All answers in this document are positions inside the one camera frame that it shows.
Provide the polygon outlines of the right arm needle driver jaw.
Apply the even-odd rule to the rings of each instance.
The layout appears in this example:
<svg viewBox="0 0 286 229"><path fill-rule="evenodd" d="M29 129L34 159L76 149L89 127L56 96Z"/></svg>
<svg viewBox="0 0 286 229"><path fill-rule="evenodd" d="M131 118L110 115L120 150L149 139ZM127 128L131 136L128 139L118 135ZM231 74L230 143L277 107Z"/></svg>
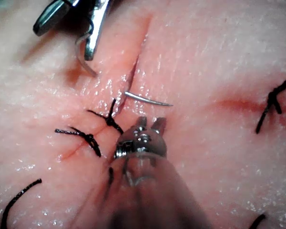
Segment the right arm needle driver jaw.
<svg viewBox="0 0 286 229"><path fill-rule="evenodd" d="M99 38L102 31L102 25L110 11L109 0L95 0L92 10L89 12L89 18L92 25L89 27L90 36L86 39L84 59L92 61L96 52Z"/></svg>
<svg viewBox="0 0 286 229"><path fill-rule="evenodd" d="M33 26L37 36L42 36L54 27L70 10L68 0L54 0L41 13Z"/></svg>

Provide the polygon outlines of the left arm needle driver jaw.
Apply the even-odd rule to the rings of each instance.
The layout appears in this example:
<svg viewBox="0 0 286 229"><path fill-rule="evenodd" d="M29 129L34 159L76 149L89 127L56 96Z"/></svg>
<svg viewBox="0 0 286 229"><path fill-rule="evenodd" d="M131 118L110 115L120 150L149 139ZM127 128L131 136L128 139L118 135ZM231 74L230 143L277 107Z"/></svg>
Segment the left arm needle driver jaw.
<svg viewBox="0 0 286 229"><path fill-rule="evenodd" d="M139 116L135 126L138 127L138 130L146 130L147 125L147 117L146 116Z"/></svg>
<svg viewBox="0 0 286 229"><path fill-rule="evenodd" d="M158 134L163 134L165 128L166 128L166 118L165 117L156 118L155 122L152 125L152 129Z"/></svg>

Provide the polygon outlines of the right arm needle driver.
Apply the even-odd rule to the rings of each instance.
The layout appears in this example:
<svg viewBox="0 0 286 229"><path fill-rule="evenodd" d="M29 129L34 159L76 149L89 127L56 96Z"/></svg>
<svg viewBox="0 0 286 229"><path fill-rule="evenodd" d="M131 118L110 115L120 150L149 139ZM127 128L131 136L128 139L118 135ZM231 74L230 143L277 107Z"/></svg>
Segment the right arm needle driver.
<svg viewBox="0 0 286 229"><path fill-rule="evenodd" d="M109 0L69 0L68 5L77 7L78 5L87 6L88 8L103 8L109 7Z"/></svg>

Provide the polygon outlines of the left arm needle driver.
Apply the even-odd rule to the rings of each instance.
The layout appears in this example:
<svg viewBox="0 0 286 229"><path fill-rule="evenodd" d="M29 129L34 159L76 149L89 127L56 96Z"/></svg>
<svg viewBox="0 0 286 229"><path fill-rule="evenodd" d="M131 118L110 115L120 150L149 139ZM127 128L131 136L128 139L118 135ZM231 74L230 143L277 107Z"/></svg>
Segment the left arm needle driver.
<svg viewBox="0 0 286 229"><path fill-rule="evenodd" d="M137 152L149 152L166 157L167 147L163 132L163 127L132 126L118 138L114 158Z"/></svg>

